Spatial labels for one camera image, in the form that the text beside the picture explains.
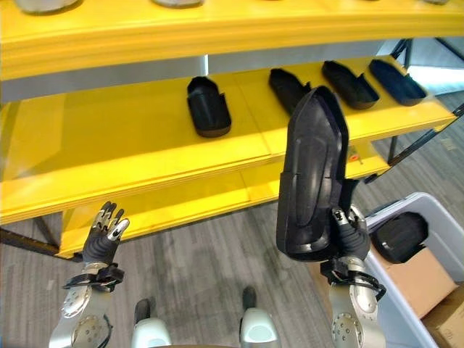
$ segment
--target cardboard box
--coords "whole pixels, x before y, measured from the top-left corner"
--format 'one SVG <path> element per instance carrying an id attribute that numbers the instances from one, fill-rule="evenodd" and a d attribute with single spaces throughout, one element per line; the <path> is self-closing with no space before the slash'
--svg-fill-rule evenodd
<path id="1" fill-rule="evenodd" d="M 423 323 L 441 348 L 463 348 L 464 285 L 427 314 Z"/>
<path id="2" fill-rule="evenodd" d="M 399 264 L 385 260 L 374 246 L 371 246 L 370 250 L 419 318 L 430 312 L 457 288 L 428 248 L 419 251 L 406 263 Z"/>

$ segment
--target yellow shelving unit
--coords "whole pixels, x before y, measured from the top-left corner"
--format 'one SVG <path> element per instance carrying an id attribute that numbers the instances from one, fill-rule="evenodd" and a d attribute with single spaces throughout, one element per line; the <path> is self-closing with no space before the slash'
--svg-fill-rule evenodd
<path id="1" fill-rule="evenodd" d="M 202 54 L 464 35 L 464 0 L 214 0 L 182 10 L 150 0 L 84 0 L 46 16 L 1 0 L 0 11 L 4 80 Z"/>
<path id="2" fill-rule="evenodd" d="M 361 73 L 370 59 L 341 62 Z M 320 66 L 286 69 L 317 86 L 326 83 Z M 255 70 L 212 76 L 225 92 L 233 122 L 231 132 L 216 139 L 195 133 L 186 103 L 190 79 L 8 104 L 1 111 L 0 223 L 169 186 L 196 185 L 191 182 L 281 162 L 289 116 L 270 90 L 268 74 L 269 70 Z M 350 141 L 362 160 L 350 163 L 347 175 L 352 177 L 388 168 L 369 141 L 455 119 L 432 97 L 414 107 L 399 106 L 366 74 L 381 100 L 363 111 L 341 103 Z M 261 194 L 257 197 L 251 201 L 261 202 Z"/>
<path id="3" fill-rule="evenodd" d="M 356 150 L 362 161 L 348 163 L 348 178 L 381 173 L 389 168 L 370 144 L 356 146 Z M 117 203 L 130 217 L 123 238 L 143 236 L 277 199 L 282 167 L 282 162 L 251 167 L 118 199 Z M 64 213 L 57 256 L 70 258 L 82 251 L 95 212 L 103 203 L 101 200 Z"/>

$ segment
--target robot finger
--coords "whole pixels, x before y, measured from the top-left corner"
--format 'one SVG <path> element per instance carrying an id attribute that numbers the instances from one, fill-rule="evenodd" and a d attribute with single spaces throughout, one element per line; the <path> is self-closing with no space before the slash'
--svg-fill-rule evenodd
<path id="1" fill-rule="evenodd" d="M 332 216 L 335 219 L 338 226 L 346 225 L 349 223 L 345 213 L 340 207 L 332 208 Z"/>
<path id="2" fill-rule="evenodd" d="M 349 219 L 353 222 L 353 225 L 356 227 L 356 229 L 367 231 L 368 227 L 365 222 L 364 215 L 354 204 L 352 204 L 349 208 Z"/>
<path id="3" fill-rule="evenodd" d="M 129 219 L 121 220 L 117 225 L 115 225 L 111 230 L 108 231 L 107 238 L 110 241 L 116 241 L 121 238 L 123 232 L 129 226 Z"/>
<path id="4" fill-rule="evenodd" d="M 103 214 L 103 218 L 101 219 L 101 228 L 108 229 L 109 221 L 111 220 L 111 216 L 113 215 L 116 206 L 116 203 L 111 203 L 111 205 L 107 208 L 107 210 Z"/>
<path id="5" fill-rule="evenodd" d="M 123 216 L 123 214 L 124 214 L 124 209 L 119 209 L 119 211 L 117 212 L 117 214 L 115 215 L 113 220 L 111 220 L 111 223 L 109 223 L 108 231 L 112 231 L 112 229 L 115 227 L 115 225 L 117 225 L 117 223 L 119 223 L 119 220 Z"/>
<path id="6" fill-rule="evenodd" d="M 107 209 L 111 207 L 111 202 L 108 201 L 106 202 L 105 204 L 103 204 L 103 206 L 101 207 L 101 209 L 99 210 L 99 212 L 96 214 L 95 216 L 95 220 L 94 220 L 94 223 L 92 224 L 92 228 L 95 228 L 95 227 L 102 227 L 102 222 L 103 222 L 103 217 L 107 211 Z"/>

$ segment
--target white plastic bin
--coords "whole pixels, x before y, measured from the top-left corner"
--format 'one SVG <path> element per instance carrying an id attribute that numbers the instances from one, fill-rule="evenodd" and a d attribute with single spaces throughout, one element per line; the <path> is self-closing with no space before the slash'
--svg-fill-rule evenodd
<path id="1" fill-rule="evenodd" d="M 373 213 L 366 218 L 368 227 L 372 229 L 402 212 L 417 212 L 427 220 L 429 235 L 425 245 L 454 281 L 464 281 L 464 230 L 430 194 L 417 192 Z M 437 348 L 426 327 L 376 257 L 369 252 L 365 263 L 387 289 L 378 305 L 378 320 L 384 330 L 387 347 Z"/>

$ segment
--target gray carpet floor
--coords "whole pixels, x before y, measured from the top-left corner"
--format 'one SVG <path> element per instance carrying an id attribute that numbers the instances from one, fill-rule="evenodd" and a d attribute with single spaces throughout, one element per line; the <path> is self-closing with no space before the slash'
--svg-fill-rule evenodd
<path id="1" fill-rule="evenodd" d="M 440 97 L 449 109 L 464 93 Z M 419 133 L 401 136 L 399 148 Z M 385 154 L 388 142 L 376 147 Z M 464 121 L 369 185 L 355 203 L 364 212 L 415 191 L 433 194 L 464 225 Z M 332 347 L 329 322 L 307 266 L 274 245 L 277 204 L 265 204 L 122 244 L 115 261 L 125 280 L 112 296 L 110 347 L 129 347 L 133 308 L 155 298 L 176 344 L 238 346 L 241 290 L 254 285 L 259 306 L 274 318 L 284 347 Z M 59 215 L 45 217 L 57 235 Z M 6 226 L 40 238 L 32 221 Z M 1 333 L 4 347 L 42 348 L 59 318 L 60 286 L 81 265 L 1 245 Z"/>

